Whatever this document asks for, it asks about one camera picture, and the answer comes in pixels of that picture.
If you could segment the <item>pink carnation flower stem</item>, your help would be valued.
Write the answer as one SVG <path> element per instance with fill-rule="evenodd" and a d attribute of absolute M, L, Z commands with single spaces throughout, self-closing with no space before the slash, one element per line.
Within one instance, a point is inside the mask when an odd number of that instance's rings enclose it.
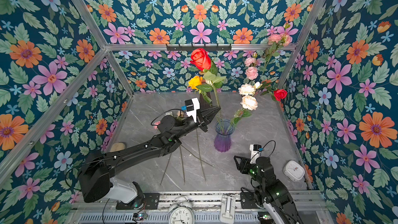
<path fill-rule="evenodd" d="M 247 67 L 245 74 L 249 80 L 255 80 L 259 76 L 257 69 L 257 56 L 258 55 L 254 53 L 244 61 L 245 67 Z"/>

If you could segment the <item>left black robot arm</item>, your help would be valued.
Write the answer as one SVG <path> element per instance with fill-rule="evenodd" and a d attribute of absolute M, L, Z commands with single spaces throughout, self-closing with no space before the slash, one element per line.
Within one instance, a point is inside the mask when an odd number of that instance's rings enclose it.
<path fill-rule="evenodd" d="M 219 106 L 196 110 L 195 117 L 184 119 L 166 115 L 158 124 L 160 133 L 145 143 L 108 153 L 90 152 L 78 172 L 84 202 L 92 203 L 108 198 L 132 208 L 140 207 L 145 196 L 139 184 L 116 179 L 116 175 L 149 159 L 174 152 L 181 145 L 180 138 L 198 128 L 207 132 L 207 126 L 220 110 Z"/>

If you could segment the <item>large red rose stem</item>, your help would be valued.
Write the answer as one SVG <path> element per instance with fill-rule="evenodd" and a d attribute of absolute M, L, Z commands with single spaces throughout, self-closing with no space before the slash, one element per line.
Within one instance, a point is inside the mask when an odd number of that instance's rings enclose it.
<path fill-rule="evenodd" d="M 198 89 L 204 92 L 210 92 L 212 106 L 220 107 L 218 89 L 222 88 L 226 77 L 218 73 L 218 68 L 214 61 L 204 49 L 196 49 L 192 52 L 191 64 L 200 71 L 200 76 L 203 77 L 202 85 L 198 86 Z"/>

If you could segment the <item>orange rose flower stem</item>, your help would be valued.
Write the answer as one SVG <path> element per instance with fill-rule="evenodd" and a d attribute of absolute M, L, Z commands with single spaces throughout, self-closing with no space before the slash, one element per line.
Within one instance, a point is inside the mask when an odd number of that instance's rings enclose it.
<path fill-rule="evenodd" d="M 189 80 L 188 85 L 192 90 L 200 92 L 201 90 L 198 89 L 198 86 L 201 86 L 203 82 L 203 77 L 195 76 Z"/>

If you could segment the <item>cream rose flower bunch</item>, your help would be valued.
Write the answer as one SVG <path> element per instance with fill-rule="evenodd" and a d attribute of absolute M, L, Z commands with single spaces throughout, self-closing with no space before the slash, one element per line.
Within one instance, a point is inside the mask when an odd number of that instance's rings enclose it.
<path fill-rule="evenodd" d="M 255 95 L 260 89 L 262 84 L 260 82 L 256 82 L 252 84 L 243 84 L 238 92 L 241 95 L 241 108 L 237 110 L 230 120 L 232 127 L 236 127 L 237 124 L 244 118 L 248 118 L 252 115 L 251 112 L 255 111 L 258 108 L 258 102 L 255 98 Z"/>

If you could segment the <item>red rose flower stem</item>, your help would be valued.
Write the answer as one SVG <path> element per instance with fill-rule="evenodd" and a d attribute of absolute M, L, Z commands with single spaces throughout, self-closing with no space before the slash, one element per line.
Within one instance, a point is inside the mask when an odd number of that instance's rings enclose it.
<path fill-rule="evenodd" d="M 271 80 L 263 81 L 259 88 L 261 95 L 269 94 L 274 101 L 280 102 L 287 97 L 288 92 L 285 89 L 278 89 L 276 83 Z"/>

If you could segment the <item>purple glass vase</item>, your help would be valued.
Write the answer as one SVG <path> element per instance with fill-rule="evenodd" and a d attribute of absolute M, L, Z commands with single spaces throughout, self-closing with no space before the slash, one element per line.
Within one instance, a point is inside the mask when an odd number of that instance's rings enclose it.
<path fill-rule="evenodd" d="M 217 133 L 214 140 L 214 147 L 218 152 L 227 152 L 231 149 L 232 139 L 231 136 L 235 131 L 234 125 L 230 120 L 220 120 L 215 125 Z"/>

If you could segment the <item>clear ribbed glass vase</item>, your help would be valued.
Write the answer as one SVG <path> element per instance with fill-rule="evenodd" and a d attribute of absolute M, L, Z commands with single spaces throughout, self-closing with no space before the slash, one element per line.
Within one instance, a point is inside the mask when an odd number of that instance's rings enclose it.
<path fill-rule="evenodd" d="M 257 102 L 256 98 L 254 97 L 255 92 L 256 92 L 255 90 L 251 90 L 243 96 L 241 104 L 244 109 L 247 109 L 250 111 L 254 111 L 257 109 L 258 102 Z"/>

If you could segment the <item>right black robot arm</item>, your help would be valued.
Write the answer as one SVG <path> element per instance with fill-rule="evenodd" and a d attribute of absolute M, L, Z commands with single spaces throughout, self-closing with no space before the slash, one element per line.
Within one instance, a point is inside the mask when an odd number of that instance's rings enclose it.
<path fill-rule="evenodd" d="M 257 183 L 253 190 L 241 188 L 243 200 L 263 207 L 276 224 L 301 224 L 303 221 L 287 187 L 277 179 L 269 157 L 259 157 L 255 163 L 251 159 L 234 156 L 237 169 Z"/>

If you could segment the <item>pink bud flower stem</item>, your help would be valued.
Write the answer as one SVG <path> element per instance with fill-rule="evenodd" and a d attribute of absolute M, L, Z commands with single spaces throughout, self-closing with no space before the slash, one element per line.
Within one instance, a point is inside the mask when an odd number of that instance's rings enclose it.
<path fill-rule="evenodd" d="M 270 29 L 267 30 L 267 44 L 269 47 L 264 51 L 261 60 L 264 62 L 260 66 L 261 72 L 261 82 L 266 81 L 263 79 L 264 73 L 267 71 L 268 64 L 270 63 L 272 57 L 275 57 L 275 54 L 283 48 L 289 46 L 293 42 L 293 37 L 297 31 L 293 29 L 293 22 L 286 22 L 282 26 L 271 26 Z"/>

